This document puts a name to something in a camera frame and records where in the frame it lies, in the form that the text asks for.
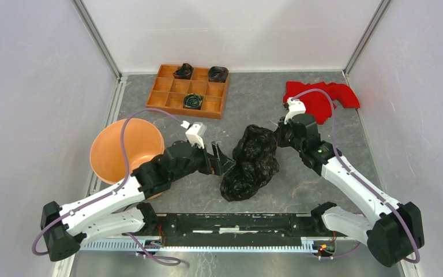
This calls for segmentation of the black plastic trash bag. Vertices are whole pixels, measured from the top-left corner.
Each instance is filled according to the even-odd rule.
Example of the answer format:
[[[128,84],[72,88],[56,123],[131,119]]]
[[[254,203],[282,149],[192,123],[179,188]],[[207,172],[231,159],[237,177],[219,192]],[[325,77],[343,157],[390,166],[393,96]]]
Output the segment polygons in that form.
[[[279,172],[277,142],[272,130],[248,125],[232,151],[235,165],[223,176],[221,196],[231,201],[252,198]]]

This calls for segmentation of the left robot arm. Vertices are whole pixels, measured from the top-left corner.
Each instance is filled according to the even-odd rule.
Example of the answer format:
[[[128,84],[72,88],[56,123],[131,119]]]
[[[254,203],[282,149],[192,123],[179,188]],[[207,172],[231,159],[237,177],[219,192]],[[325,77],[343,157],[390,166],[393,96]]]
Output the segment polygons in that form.
[[[195,172],[222,176],[235,160],[222,153],[217,142],[213,152],[176,141],[151,161],[143,163],[115,185],[84,199],[59,205],[44,205],[39,237],[51,261],[61,261],[77,253],[89,242],[112,235],[142,232],[153,234],[158,219],[153,209],[142,202],[170,189],[171,184]],[[132,212],[118,212],[129,204],[139,203]]]

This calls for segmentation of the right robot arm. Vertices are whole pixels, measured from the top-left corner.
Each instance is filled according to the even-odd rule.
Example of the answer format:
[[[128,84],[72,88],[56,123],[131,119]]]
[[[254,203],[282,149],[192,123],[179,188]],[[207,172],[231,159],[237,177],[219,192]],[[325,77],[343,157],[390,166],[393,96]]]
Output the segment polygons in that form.
[[[344,234],[366,246],[382,265],[420,261],[425,245],[422,214],[412,202],[387,195],[364,177],[333,144],[323,140],[310,114],[281,117],[275,131],[281,148],[294,149],[302,163],[343,192],[361,211],[348,212],[327,202],[312,210],[314,234]]]

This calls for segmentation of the red cloth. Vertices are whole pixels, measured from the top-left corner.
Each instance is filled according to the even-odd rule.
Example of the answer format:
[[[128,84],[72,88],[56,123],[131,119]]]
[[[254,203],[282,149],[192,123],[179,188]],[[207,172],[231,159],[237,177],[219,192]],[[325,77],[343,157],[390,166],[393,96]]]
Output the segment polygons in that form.
[[[325,91],[332,101],[337,100],[344,108],[361,107],[356,94],[348,85],[325,82],[304,84],[298,81],[287,81],[283,103],[286,103],[288,98],[310,89]],[[299,100],[304,103],[306,112],[313,115],[319,125],[323,125],[332,115],[330,103],[321,92],[309,92],[300,96]]]

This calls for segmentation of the rolled black bag with stripes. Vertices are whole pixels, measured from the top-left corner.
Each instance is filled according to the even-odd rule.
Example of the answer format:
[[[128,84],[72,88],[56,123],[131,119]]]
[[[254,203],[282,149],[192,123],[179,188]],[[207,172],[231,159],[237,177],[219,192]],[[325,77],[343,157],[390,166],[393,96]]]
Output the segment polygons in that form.
[[[183,108],[190,110],[200,110],[203,103],[203,96],[196,93],[189,93],[183,99]]]

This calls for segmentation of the orange compartment tray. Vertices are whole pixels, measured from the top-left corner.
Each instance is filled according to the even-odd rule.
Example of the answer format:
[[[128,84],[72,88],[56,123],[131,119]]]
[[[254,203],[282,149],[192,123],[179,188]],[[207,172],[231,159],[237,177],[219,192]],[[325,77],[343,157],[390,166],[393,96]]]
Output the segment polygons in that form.
[[[213,83],[208,81],[209,68],[192,66],[194,72],[191,79],[181,80],[172,75],[180,66],[160,65],[146,106],[158,108],[171,114],[221,119],[227,98],[230,71],[225,83]],[[189,93],[203,96],[200,110],[183,108],[183,99]]]

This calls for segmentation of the rolled black bag top-right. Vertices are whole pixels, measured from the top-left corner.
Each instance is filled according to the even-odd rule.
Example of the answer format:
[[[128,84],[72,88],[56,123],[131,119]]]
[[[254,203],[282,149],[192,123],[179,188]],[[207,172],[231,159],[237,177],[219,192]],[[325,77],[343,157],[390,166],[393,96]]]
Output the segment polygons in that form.
[[[208,70],[208,81],[213,83],[225,83],[229,70],[223,66],[213,66]]]

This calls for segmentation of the rolled black bag top-left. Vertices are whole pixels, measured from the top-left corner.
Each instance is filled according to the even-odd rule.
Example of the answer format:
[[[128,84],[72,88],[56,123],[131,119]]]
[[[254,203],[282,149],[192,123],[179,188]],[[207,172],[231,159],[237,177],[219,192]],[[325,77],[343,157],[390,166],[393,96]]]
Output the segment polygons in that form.
[[[194,72],[194,67],[189,63],[183,63],[172,75],[181,80],[190,80]]]

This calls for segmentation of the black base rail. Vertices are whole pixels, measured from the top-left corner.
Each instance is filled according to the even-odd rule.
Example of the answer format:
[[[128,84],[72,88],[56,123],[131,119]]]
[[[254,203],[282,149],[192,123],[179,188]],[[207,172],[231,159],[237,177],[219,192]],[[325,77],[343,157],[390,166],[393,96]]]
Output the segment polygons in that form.
[[[310,214],[158,214],[155,222],[134,233],[155,236],[164,246],[235,247],[299,246],[301,238],[340,238]]]

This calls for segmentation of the right aluminium frame post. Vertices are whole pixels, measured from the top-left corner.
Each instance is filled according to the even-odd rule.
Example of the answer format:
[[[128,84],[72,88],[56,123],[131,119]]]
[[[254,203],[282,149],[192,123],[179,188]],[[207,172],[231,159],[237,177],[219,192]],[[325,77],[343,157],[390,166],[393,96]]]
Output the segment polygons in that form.
[[[367,46],[368,42],[370,41],[371,37],[373,36],[373,33],[376,31],[376,28],[380,24],[382,18],[384,17],[385,13],[389,9],[389,6],[391,5],[392,0],[381,0],[373,13],[371,20],[367,24],[361,38],[358,41],[358,44],[354,48],[348,62],[346,63],[344,69],[342,70],[344,76],[346,78],[349,77],[351,71],[355,67],[358,59],[362,55],[365,47]]]

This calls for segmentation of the aluminium frame post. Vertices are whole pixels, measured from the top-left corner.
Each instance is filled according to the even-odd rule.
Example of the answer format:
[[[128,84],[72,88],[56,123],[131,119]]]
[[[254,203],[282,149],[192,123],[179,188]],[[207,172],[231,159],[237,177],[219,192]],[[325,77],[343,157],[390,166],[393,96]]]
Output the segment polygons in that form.
[[[122,77],[122,72],[120,71],[117,63],[114,61],[114,58],[109,51],[102,35],[100,34],[100,31],[96,26],[88,8],[86,7],[85,2],[83,0],[72,0],[72,4],[76,8],[77,13],[81,17],[81,20],[83,21],[97,48],[99,49],[111,73],[118,80],[120,80]]]
[[[367,24],[361,38],[358,41],[358,44],[354,48],[348,62],[346,63],[344,69],[342,70],[344,76],[346,78],[349,77],[351,71],[355,67],[358,59],[362,55],[365,47],[367,46],[368,42],[370,41],[371,37],[373,36],[373,33],[376,31],[376,28],[380,24],[382,18],[384,17],[385,13],[389,9],[389,6],[391,5],[392,0],[381,0],[373,13],[371,20]]]

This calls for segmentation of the left aluminium frame post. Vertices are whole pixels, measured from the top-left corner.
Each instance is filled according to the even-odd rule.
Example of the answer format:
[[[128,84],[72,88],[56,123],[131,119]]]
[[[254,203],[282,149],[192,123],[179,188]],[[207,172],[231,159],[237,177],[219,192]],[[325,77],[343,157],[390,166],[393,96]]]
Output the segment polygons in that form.
[[[99,49],[111,73],[118,80],[120,80],[122,77],[122,72],[120,71],[117,63],[114,61],[114,58],[109,51],[102,35],[100,34],[100,31],[96,26],[88,8],[86,7],[85,2],[83,0],[72,0],[72,4],[76,8],[77,13],[81,17],[81,20],[83,21],[97,48]]]

